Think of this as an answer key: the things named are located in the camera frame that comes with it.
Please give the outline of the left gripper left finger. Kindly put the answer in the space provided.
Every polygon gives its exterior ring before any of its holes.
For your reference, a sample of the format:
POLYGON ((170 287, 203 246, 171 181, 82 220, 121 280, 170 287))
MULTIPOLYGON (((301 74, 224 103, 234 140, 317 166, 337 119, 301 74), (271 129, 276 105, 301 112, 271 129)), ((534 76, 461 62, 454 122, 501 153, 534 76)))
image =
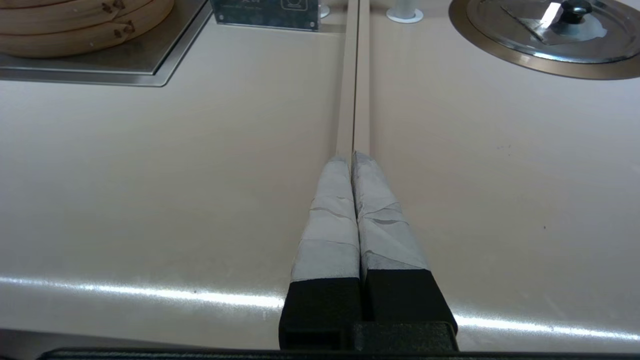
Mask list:
POLYGON ((347 161, 318 178, 278 325, 281 350, 347 350, 362 319, 361 247, 347 161))

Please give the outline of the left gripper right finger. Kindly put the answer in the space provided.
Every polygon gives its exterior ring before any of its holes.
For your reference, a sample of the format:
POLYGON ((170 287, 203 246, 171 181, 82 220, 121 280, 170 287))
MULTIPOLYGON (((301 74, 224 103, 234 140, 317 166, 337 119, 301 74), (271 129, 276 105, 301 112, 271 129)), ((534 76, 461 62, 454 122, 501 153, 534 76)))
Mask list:
POLYGON ((352 185, 358 221, 365 316, 374 322, 458 324, 381 166, 355 152, 352 185))

